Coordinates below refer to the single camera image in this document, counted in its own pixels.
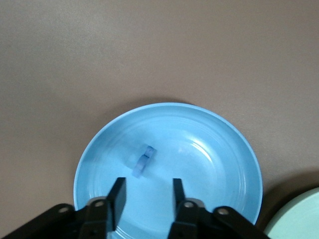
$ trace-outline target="mint green plate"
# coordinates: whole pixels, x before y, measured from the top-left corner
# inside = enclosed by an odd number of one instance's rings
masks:
[[[283,206],[265,229],[271,239],[319,238],[319,188],[307,191]]]

